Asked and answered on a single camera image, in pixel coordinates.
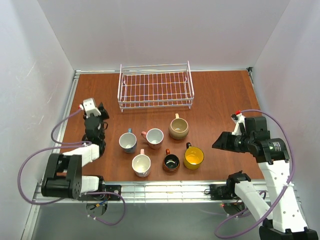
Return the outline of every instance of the mug handle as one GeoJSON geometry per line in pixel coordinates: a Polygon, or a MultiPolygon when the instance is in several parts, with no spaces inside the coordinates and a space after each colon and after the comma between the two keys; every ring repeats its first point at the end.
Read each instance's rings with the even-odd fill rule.
{"type": "Polygon", "coordinates": [[[147,133],[145,131],[141,132],[141,136],[144,138],[144,139],[147,139],[147,133]]]}

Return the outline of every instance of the tan mug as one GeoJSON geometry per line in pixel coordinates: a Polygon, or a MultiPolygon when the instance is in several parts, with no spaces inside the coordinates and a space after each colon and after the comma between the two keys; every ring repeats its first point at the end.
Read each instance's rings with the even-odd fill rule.
{"type": "Polygon", "coordinates": [[[184,139],[189,133],[189,125],[186,120],[179,117],[179,114],[175,114],[169,126],[169,134],[173,139],[181,140],[184,139]]]}

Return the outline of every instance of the brown tabletop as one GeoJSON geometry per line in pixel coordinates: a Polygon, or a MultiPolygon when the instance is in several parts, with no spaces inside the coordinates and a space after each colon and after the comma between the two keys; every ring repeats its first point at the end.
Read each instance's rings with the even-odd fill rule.
{"type": "MultiPolygon", "coordinates": [[[[105,181],[210,181],[225,180],[229,174],[243,170],[252,179],[262,179],[263,175],[249,153],[233,153],[213,149],[212,144],[222,131],[232,132],[235,124],[230,115],[237,110],[259,109],[259,105],[247,71],[207,71],[192,72],[194,101],[188,107],[160,107],[153,109],[129,109],[122,113],[117,93],[119,74],[82,74],[76,87],[71,113],[78,109],[84,99],[94,98],[96,104],[104,104],[110,115],[105,131],[106,149],[104,155],[83,167],[83,175],[101,175],[105,181]],[[189,124],[189,134],[183,140],[169,136],[169,124],[175,113],[189,124]],[[119,137],[132,128],[137,138],[134,154],[124,153],[119,146],[119,137]],[[164,133],[162,147],[154,150],[141,137],[142,131],[159,128],[164,133]],[[204,152],[204,161],[197,170],[189,170],[183,165],[186,143],[190,142],[204,152]],[[136,176],[132,169],[132,159],[140,149],[151,159],[148,177],[136,176]],[[166,173],[162,161],[166,149],[179,157],[180,169],[176,173],[166,173]]],[[[64,134],[64,142],[80,141],[84,135],[84,120],[81,114],[71,118],[64,134]]]]}

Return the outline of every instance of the dish rack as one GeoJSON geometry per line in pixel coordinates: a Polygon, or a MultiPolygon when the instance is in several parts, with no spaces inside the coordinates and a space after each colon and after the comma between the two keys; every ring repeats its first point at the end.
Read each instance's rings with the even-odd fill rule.
{"type": "Polygon", "coordinates": [[[118,103],[124,109],[192,106],[189,61],[185,64],[120,66],[118,103]]]}

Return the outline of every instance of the white enclosure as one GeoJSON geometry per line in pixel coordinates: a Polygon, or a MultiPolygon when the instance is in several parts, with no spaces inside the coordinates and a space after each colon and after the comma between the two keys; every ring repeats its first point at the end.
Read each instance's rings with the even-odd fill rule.
{"type": "MultiPolygon", "coordinates": [[[[31,207],[18,192],[18,170],[31,153],[52,145],[74,70],[36,0],[4,0],[0,12],[0,233],[18,240],[31,207]]],[[[48,156],[32,159],[22,174],[29,198],[48,156]]]]}
{"type": "MultiPolygon", "coordinates": [[[[320,231],[320,2],[292,0],[253,68],[261,109],[286,129],[306,221],[320,231]]],[[[279,130],[270,128],[275,136],[279,130]]]]}
{"type": "MultiPolygon", "coordinates": [[[[253,67],[261,109],[293,144],[295,186],[309,227],[319,233],[319,11],[315,0],[1,1],[1,239],[23,234],[31,206],[19,195],[18,170],[31,153],[53,145],[50,131],[62,118],[75,70],[186,60],[196,71],[253,67]]],[[[280,134],[271,122],[269,128],[280,134]]],[[[48,155],[24,170],[29,198],[48,155]]]]}
{"type": "Polygon", "coordinates": [[[289,0],[38,0],[72,67],[253,67],[289,0]]]}

